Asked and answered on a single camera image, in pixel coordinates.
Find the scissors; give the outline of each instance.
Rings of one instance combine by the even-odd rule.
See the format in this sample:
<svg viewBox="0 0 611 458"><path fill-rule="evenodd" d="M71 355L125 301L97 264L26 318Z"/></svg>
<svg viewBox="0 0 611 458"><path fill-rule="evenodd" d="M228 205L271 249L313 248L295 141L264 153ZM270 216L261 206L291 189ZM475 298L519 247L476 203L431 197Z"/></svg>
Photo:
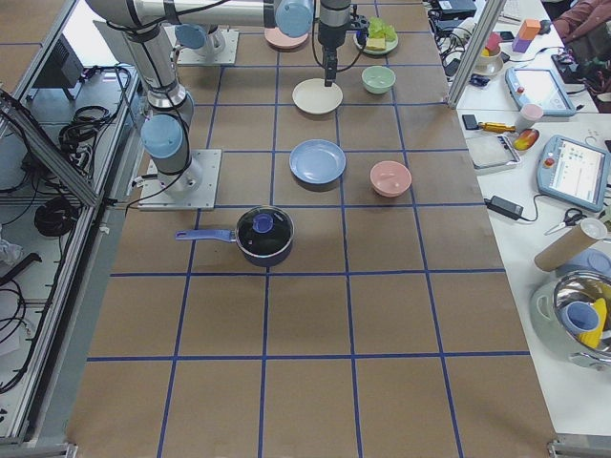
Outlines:
<svg viewBox="0 0 611 458"><path fill-rule="evenodd" d="M549 231L547 231L545 235L549 236L550 234L554 234L555 232L559 231L560 229L564 229L565 227L575 226L578 222L585 218L586 216L579 208L571 207L566 212L564 212L564 219L562 220L562 222L558 223Z"/></svg>

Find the keyboard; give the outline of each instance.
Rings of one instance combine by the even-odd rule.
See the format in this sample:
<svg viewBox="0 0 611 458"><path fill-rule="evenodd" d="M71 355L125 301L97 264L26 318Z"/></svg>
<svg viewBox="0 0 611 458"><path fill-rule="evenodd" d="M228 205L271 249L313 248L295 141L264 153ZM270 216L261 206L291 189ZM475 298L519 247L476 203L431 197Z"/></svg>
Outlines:
<svg viewBox="0 0 611 458"><path fill-rule="evenodd" d="M519 0L507 0L503 7L503 11L498 16L498 21L515 24L521 22L521 20L522 13L519 9Z"/></svg>

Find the screwdriver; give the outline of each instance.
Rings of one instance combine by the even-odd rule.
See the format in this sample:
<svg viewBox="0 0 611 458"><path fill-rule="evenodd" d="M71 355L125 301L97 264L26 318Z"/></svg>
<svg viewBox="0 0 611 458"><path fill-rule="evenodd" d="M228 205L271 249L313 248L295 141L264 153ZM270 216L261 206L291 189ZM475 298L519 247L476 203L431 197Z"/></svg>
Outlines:
<svg viewBox="0 0 611 458"><path fill-rule="evenodd" d="M515 132L516 126L508 126L500 122L479 122L477 123L479 128L483 131L497 132L502 134L503 132Z"/></svg>

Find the white screen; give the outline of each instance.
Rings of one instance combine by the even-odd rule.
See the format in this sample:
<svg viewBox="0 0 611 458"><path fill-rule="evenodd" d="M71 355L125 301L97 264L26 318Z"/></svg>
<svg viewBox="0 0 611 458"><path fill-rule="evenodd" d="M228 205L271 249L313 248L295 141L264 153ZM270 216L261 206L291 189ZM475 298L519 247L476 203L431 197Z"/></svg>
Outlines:
<svg viewBox="0 0 611 458"><path fill-rule="evenodd" d="M519 85L531 103L538 104L543 110L566 110L556 80L549 72L523 70L516 72Z"/></svg>
<svg viewBox="0 0 611 458"><path fill-rule="evenodd" d="M594 203L602 160L602 153L562 140L556 174L550 187L563 194Z"/></svg>

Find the paper towel roll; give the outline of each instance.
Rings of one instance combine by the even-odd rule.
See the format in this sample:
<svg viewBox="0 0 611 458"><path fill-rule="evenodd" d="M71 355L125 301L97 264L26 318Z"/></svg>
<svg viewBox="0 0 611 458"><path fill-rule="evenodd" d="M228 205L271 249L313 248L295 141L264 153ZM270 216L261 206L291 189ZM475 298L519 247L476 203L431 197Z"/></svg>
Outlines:
<svg viewBox="0 0 611 458"><path fill-rule="evenodd" d="M607 236L606 226L596 218L586 218L535 256L541 270L551 272Z"/></svg>

